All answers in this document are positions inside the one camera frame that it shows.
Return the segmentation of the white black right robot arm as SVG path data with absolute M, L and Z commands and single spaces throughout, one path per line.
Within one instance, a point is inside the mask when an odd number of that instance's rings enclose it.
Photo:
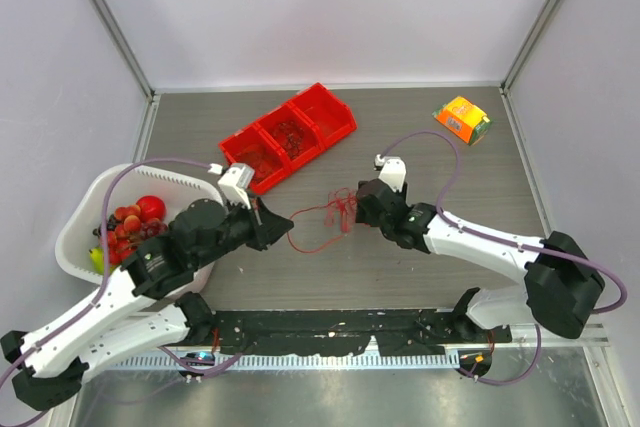
M 547 238 L 512 235 L 439 214 L 427 203 L 410 205 L 405 190 L 379 179 L 361 181 L 356 192 L 359 223 L 378 228 L 406 250 L 476 264 L 513 281 L 513 286 L 471 288 L 451 318 L 457 338 L 472 342 L 486 330 L 535 322 L 566 339 L 582 335 L 604 287 L 575 240 L 554 231 Z

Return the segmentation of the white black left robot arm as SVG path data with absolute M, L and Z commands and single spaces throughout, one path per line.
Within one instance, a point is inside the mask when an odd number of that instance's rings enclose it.
M 79 392 L 108 366 L 167 344 L 205 344 L 215 317 L 197 293 L 185 291 L 195 273 L 236 249 L 262 251 L 294 227 L 258 200 L 250 208 L 199 199 L 144 241 L 109 277 L 105 289 L 34 332 L 1 339 L 17 368 L 16 397 L 37 411 Z

